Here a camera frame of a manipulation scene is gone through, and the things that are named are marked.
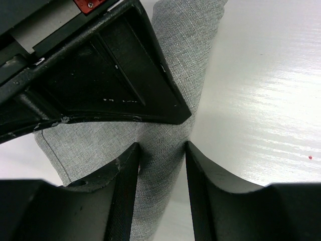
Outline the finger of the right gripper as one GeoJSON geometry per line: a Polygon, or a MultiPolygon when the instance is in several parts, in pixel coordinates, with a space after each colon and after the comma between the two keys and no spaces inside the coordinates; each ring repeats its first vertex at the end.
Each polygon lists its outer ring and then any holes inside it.
{"type": "Polygon", "coordinates": [[[2,143],[60,124],[190,116],[140,1],[120,1],[40,65],[1,80],[2,143]]]}

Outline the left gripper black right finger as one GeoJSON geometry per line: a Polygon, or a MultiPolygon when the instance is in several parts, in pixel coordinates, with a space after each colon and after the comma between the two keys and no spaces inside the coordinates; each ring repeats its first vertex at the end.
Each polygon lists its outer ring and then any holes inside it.
{"type": "Polygon", "coordinates": [[[295,240],[295,230],[274,187],[244,183],[186,142],[186,169],[195,240],[295,240]]]}

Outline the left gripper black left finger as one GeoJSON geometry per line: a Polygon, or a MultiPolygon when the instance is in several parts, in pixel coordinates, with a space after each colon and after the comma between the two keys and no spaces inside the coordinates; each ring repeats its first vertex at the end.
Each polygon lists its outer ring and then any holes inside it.
{"type": "Polygon", "coordinates": [[[129,240],[140,148],[66,187],[43,185],[25,221],[25,240],[129,240]]]}

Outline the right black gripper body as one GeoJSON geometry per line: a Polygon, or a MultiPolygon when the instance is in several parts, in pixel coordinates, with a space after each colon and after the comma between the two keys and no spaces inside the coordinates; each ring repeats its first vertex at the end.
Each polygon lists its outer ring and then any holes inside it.
{"type": "Polygon", "coordinates": [[[1,80],[38,66],[120,1],[1,1],[1,80]]]}

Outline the grey cloth napkin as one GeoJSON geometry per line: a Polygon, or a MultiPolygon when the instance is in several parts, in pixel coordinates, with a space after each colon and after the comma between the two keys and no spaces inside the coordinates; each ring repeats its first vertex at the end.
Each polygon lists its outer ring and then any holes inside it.
{"type": "Polygon", "coordinates": [[[168,205],[184,159],[184,143],[195,123],[224,6],[225,1],[158,1],[153,7],[154,32],[192,114],[183,124],[60,124],[35,133],[38,146],[65,185],[114,160],[133,143],[140,144],[131,240],[150,240],[168,205]]]}

